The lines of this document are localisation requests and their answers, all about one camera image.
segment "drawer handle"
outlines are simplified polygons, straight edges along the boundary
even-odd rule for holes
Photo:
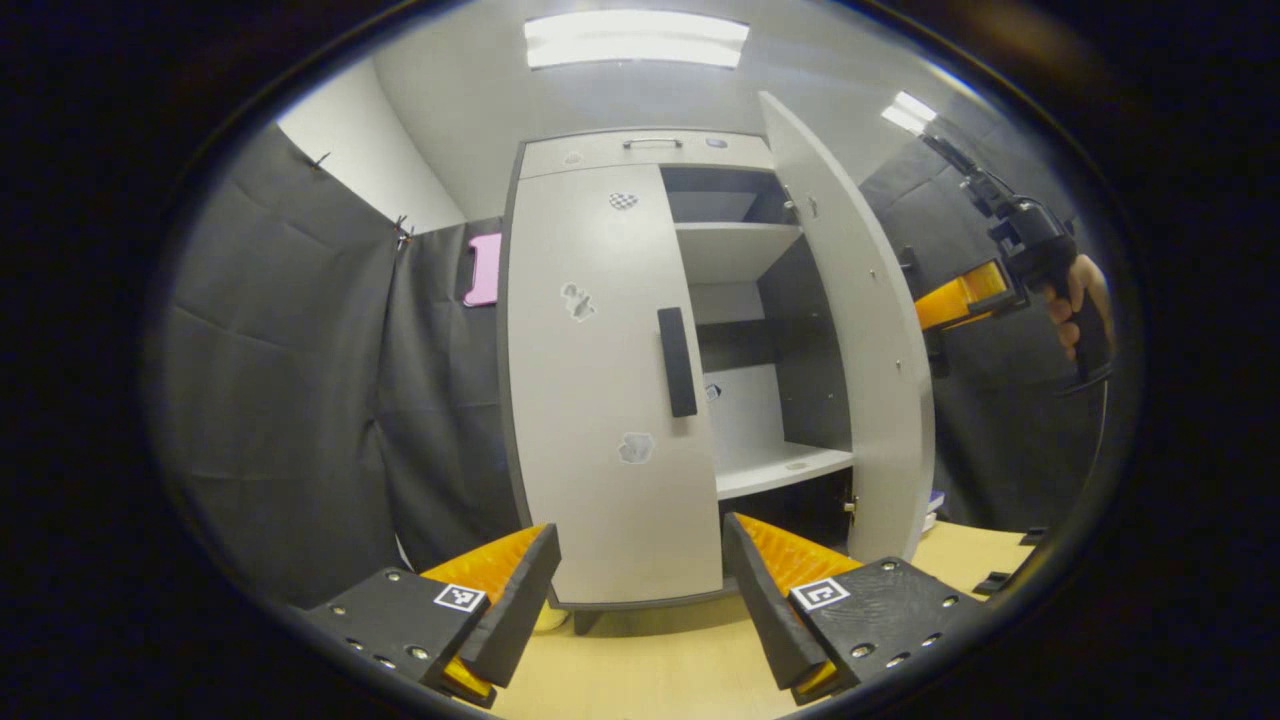
[[[678,137],[632,137],[631,140],[623,141],[622,147],[631,150],[632,142],[675,142],[676,147],[684,147],[685,141]]]
[[[671,395],[671,416],[698,414],[694,397],[694,370],[689,361],[689,340],[680,307],[658,310],[658,333],[662,336],[662,361],[667,366],[667,393]]]

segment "hand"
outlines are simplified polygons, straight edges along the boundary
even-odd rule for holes
[[[1069,322],[1071,315],[1084,305],[1084,292],[1098,306],[1102,325],[1107,332],[1107,342],[1115,346],[1111,327],[1111,296],[1107,293],[1107,279],[1102,275],[1088,255],[1076,255],[1071,269],[1066,273],[1066,287],[1070,297],[1057,297],[1053,287],[1044,286],[1044,299],[1048,300],[1048,316],[1057,325],[1057,341],[1066,348],[1068,360],[1075,360],[1075,343],[1080,341],[1080,327]]]

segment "pink object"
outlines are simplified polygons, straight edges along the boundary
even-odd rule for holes
[[[462,297],[462,304],[467,307],[493,305],[498,301],[498,260],[502,256],[502,233],[472,237],[471,247],[476,251],[476,264],[471,273],[471,292]]]

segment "ceiling light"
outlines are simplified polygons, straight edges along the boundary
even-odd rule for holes
[[[525,23],[529,67],[675,60],[736,68],[748,26],[664,10],[590,10]]]
[[[884,108],[881,117],[913,135],[922,135],[924,132],[924,120],[911,113],[908,113],[897,105]]]
[[[905,92],[899,92],[897,97],[893,97],[893,104],[927,123],[932,123],[933,118],[938,117],[932,108]]]

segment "cabinet leg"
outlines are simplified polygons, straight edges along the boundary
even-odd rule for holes
[[[585,635],[591,632],[591,628],[595,626],[595,621],[600,619],[600,615],[604,615],[604,612],[599,610],[575,610],[573,634]]]

